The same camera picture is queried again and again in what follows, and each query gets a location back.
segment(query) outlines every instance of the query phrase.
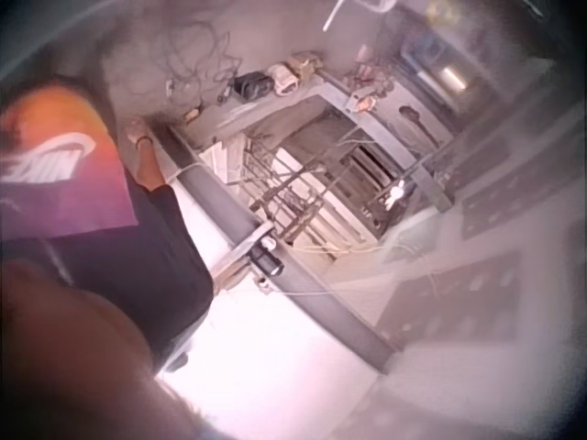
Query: person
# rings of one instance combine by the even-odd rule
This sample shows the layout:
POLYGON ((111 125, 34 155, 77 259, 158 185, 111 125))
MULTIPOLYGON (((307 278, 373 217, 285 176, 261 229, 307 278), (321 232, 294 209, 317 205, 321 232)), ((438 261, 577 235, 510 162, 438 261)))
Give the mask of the person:
POLYGON ((155 379, 145 337, 112 303, 23 260, 4 262, 0 283, 2 438, 231 440, 155 379))
POLYGON ((101 108, 90 88, 62 77, 3 101, 2 260, 26 259, 62 285, 112 303, 145 338, 157 372, 205 316, 213 281, 146 124, 127 126, 135 179, 101 108))

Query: white logo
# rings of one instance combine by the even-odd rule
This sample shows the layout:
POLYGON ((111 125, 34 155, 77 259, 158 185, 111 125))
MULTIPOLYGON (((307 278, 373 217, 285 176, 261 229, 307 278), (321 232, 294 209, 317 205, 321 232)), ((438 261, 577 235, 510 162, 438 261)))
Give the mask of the white logo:
POLYGON ((83 133, 66 133, 46 140, 26 153, 3 159, 0 182, 50 183, 67 181, 78 163, 95 148, 83 133))

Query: orange shirt graphic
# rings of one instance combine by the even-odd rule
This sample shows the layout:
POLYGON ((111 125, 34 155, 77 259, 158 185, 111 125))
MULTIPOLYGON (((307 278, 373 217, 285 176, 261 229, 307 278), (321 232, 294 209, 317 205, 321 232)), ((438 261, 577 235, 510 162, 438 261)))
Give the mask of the orange shirt graphic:
POLYGON ((124 167, 100 116, 62 86, 0 116, 16 143, 0 157, 2 240, 62 237, 137 223, 124 167))

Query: black object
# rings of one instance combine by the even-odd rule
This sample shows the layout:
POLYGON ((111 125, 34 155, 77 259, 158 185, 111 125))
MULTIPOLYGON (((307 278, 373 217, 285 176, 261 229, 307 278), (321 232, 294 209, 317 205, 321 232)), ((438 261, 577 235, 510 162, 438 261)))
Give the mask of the black object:
POLYGON ((261 245, 253 246, 248 255, 250 260, 268 278, 276 277, 283 272, 283 263, 261 245))
POLYGON ((272 77, 260 71, 246 73, 233 81, 233 90, 247 103, 268 95, 275 85, 272 77))

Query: clutter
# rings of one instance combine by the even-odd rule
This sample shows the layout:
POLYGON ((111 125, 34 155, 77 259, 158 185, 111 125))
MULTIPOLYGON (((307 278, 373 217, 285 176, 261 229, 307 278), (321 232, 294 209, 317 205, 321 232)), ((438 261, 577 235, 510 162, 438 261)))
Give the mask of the clutter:
POLYGON ((232 88, 246 103, 255 101, 268 95, 275 81, 261 71, 245 73, 234 79, 232 88))
POLYGON ((273 78, 278 96, 287 96, 297 90, 299 78, 282 62, 272 65, 267 73, 273 78))
POLYGON ((323 67, 320 57, 309 51, 293 54, 287 61, 287 65, 300 79, 300 83, 308 81, 318 69, 323 67))

